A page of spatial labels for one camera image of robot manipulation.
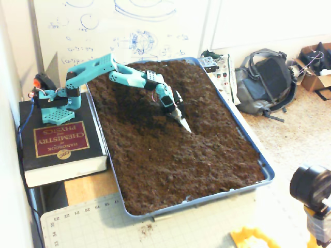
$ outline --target blue tray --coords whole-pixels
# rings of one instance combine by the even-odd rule
[[[203,70],[204,73],[206,73],[206,71],[200,65],[199,61],[196,58],[185,57],[185,58],[169,59],[169,60],[163,60],[163,61],[171,61],[171,60],[185,60],[186,62],[188,62],[188,63],[190,63],[192,65],[199,66],[201,68],[201,70]],[[87,95],[88,95],[88,100],[89,100],[89,103],[90,103],[90,107],[91,107],[92,110],[94,110],[94,115],[95,115],[95,118],[97,119],[97,121],[99,123],[100,133],[102,135],[102,139],[104,141],[104,144],[106,146],[106,149],[107,149],[107,152],[108,152],[108,155],[109,155],[109,150],[108,150],[108,147],[107,147],[106,139],[104,138],[104,135],[103,135],[103,132],[102,132],[102,128],[101,128],[101,124],[100,124],[100,121],[99,121],[99,118],[98,118],[97,111],[96,111],[95,106],[94,106],[93,99],[91,97],[91,93],[89,91],[89,88],[87,88],[87,90],[88,90],[88,94]],[[201,204],[201,203],[206,203],[206,202],[211,201],[211,200],[219,199],[219,198],[222,198],[222,197],[230,196],[230,195],[241,193],[241,192],[245,192],[245,191],[250,191],[250,190],[253,190],[253,189],[257,188],[257,187],[260,187],[260,186],[266,185],[268,183],[271,183],[271,181],[274,179],[274,177],[275,177],[274,170],[271,168],[271,166],[269,165],[269,163],[267,162],[267,160],[264,158],[264,156],[262,155],[262,153],[260,152],[260,150],[258,149],[258,147],[255,145],[255,143],[253,142],[253,140],[251,139],[251,137],[248,135],[248,133],[245,130],[245,128],[243,127],[243,125],[240,123],[240,121],[234,115],[234,113],[232,112],[231,108],[227,104],[226,100],[222,97],[222,95],[219,93],[218,90],[217,90],[217,93],[218,93],[218,96],[220,97],[220,99],[222,100],[223,104],[228,108],[228,110],[231,112],[233,118],[235,119],[235,121],[236,121],[236,123],[238,125],[238,132],[242,136],[244,136],[244,138],[246,140],[248,140],[252,144],[253,148],[260,154],[260,158],[258,160],[258,163],[259,163],[259,165],[261,167],[261,171],[262,171],[265,179],[262,180],[262,181],[260,181],[260,182],[257,182],[254,185],[246,186],[246,187],[243,187],[243,188],[240,188],[240,189],[229,190],[227,192],[221,192],[221,193],[217,193],[217,194],[214,194],[214,195],[204,196],[204,197],[201,197],[201,198],[198,198],[198,199],[194,199],[194,200],[191,200],[191,201],[186,201],[185,200],[181,204],[177,204],[177,205],[174,205],[174,206],[162,208],[162,209],[159,209],[159,210],[156,210],[154,212],[147,213],[147,214],[144,214],[144,215],[132,215],[125,208],[125,204],[124,204],[124,200],[123,200],[123,197],[122,197],[121,189],[119,187],[119,184],[118,184],[118,181],[117,181],[117,177],[116,177],[116,172],[115,172],[115,169],[114,169],[114,166],[113,166],[113,163],[112,163],[112,159],[111,159],[111,157],[109,155],[110,163],[111,163],[111,167],[112,167],[112,171],[114,173],[116,184],[117,184],[117,188],[118,188],[118,191],[119,191],[119,193],[121,195],[122,204],[123,204],[123,206],[125,208],[125,211],[128,213],[128,215],[130,215],[131,217],[133,217],[135,219],[144,219],[144,218],[150,218],[150,217],[155,218],[158,215],[162,215],[162,214],[169,213],[169,212],[174,212],[174,211],[177,211],[179,209],[183,209],[183,208],[186,208],[186,207],[189,207],[189,206],[198,205],[198,204]]]

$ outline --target soil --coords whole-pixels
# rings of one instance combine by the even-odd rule
[[[264,179],[259,154],[237,132],[208,76],[184,61],[131,64],[161,73],[182,96],[192,133],[162,112],[152,92],[102,75],[88,86],[126,209],[141,215]]]

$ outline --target teal robotic arm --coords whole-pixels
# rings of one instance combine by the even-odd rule
[[[109,79],[113,82],[155,90],[167,114],[191,132],[185,120],[184,103],[180,94],[164,82],[161,74],[141,72],[118,64],[112,54],[70,68],[66,88],[36,92],[43,123],[60,125],[72,119],[74,111],[71,110],[80,108],[81,104],[80,86],[105,73],[109,73]]]

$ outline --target backpack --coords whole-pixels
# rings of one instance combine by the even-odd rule
[[[265,59],[255,64],[255,55]],[[270,114],[280,109],[286,112],[285,106],[293,101],[296,92],[296,77],[286,65],[286,57],[283,52],[261,49],[247,56],[241,67],[235,69],[240,111],[284,122]]]

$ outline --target cable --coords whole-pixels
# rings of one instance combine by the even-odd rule
[[[40,244],[41,244],[41,247],[44,248],[43,240],[41,238],[41,230],[39,229],[37,218],[35,216],[35,213],[36,213],[36,214],[38,214],[38,216],[40,218],[41,217],[41,214],[33,207],[32,200],[31,200],[31,197],[29,195],[29,188],[27,186],[27,183],[26,183],[26,180],[25,180],[25,176],[24,176],[23,158],[22,158],[22,144],[21,144],[21,140],[20,140],[20,135],[21,135],[23,129],[25,128],[27,122],[29,121],[29,119],[32,116],[32,112],[33,112],[33,109],[34,109],[34,106],[35,106],[34,105],[34,99],[33,98],[31,98],[31,103],[32,103],[31,104],[31,110],[30,110],[30,113],[29,113],[28,117],[26,118],[24,124],[23,125],[19,125],[18,128],[17,128],[17,131],[18,131],[17,148],[18,148],[18,158],[19,158],[20,174],[21,174],[21,178],[22,178],[22,181],[23,181],[24,190],[25,190],[26,197],[27,197],[27,202],[28,202],[31,210],[33,211],[33,219],[34,219],[34,222],[36,223],[36,226],[37,226],[37,232],[38,232],[38,237],[39,237],[39,240],[40,240]]]
[[[25,128],[25,125],[27,124],[27,122],[29,121],[29,119],[30,119],[30,117],[31,117],[31,115],[32,115],[33,108],[34,108],[34,106],[35,106],[35,100],[34,100],[33,98],[31,98],[31,103],[32,103],[32,104],[31,104],[31,110],[30,110],[29,115],[27,116],[27,118],[26,118],[24,124],[23,124],[22,126],[21,126],[21,125],[19,126],[20,130],[18,130],[18,135],[17,135],[16,143],[19,142],[19,140],[20,140],[20,135],[21,135],[23,129]]]
[[[154,93],[155,93],[155,89],[153,90],[153,92],[152,92],[152,100],[153,100],[153,102],[156,102],[157,100],[158,100],[158,97],[156,96],[156,100],[154,99]]]
[[[311,46],[309,46],[309,48],[310,48],[310,50],[312,51],[312,52],[316,52],[315,50],[313,50],[312,48],[311,48]],[[308,58],[313,58],[313,60],[309,63],[309,64],[311,64],[315,59],[322,59],[323,57],[324,57],[324,53],[323,52],[321,52],[321,51],[319,51],[319,54],[316,56],[316,57],[311,57],[311,56],[307,56]],[[294,63],[294,60],[295,60],[295,58],[292,58],[292,63],[291,63],[291,66],[293,66],[293,63]]]
[[[50,197],[51,199],[53,199],[53,198],[55,197],[56,193],[57,193],[57,192],[59,191],[59,189],[61,188],[61,185],[62,185],[62,184],[59,182],[57,188],[54,190],[54,193],[53,193],[52,196]]]
[[[60,89],[64,89],[63,87],[57,88],[55,93],[58,92]]]
[[[47,96],[46,92],[43,91],[42,89],[36,88],[36,90],[39,90],[39,91],[43,92],[43,94],[44,94],[45,96]]]
[[[322,53],[321,51],[319,51],[319,54],[316,56],[316,57],[313,57],[312,59],[312,61],[311,62],[309,62],[309,64],[308,65],[306,65],[305,67],[303,67],[300,71],[299,71],[299,75],[315,60],[315,59],[322,59],[324,57],[324,53]]]

